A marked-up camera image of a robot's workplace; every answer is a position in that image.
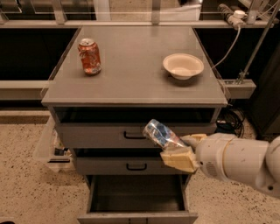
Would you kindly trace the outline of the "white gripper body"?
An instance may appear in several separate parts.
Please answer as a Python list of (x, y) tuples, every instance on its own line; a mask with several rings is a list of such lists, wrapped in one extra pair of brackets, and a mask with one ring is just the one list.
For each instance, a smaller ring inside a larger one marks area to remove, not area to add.
[(228, 181), (223, 168), (223, 154), (228, 144), (236, 138), (233, 134), (215, 133), (202, 139), (196, 147), (200, 169), (209, 178)]

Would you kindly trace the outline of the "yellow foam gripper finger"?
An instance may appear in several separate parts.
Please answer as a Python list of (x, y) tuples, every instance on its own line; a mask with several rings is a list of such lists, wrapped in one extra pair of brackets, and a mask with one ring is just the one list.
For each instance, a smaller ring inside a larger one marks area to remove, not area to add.
[(192, 135), (182, 136), (180, 139), (186, 145), (191, 146), (192, 149), (195, 150), (198, 144), (206, 137), (207, 137), (206, 134), (192, 134)]
[(200, 165), (190, 146), (167, 148), (160, 153), (165, 165), (187, 173), (195, 173)]

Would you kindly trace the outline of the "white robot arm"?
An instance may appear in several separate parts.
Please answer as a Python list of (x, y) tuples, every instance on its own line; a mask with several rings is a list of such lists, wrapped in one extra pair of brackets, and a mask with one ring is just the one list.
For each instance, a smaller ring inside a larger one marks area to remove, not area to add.
[(187, 173), (197, 170), (212, 179), (235, 181), (280, 198), (279, 139), (272, 142), (234, 134), (183, 136), (160, 153), (164, 164)]

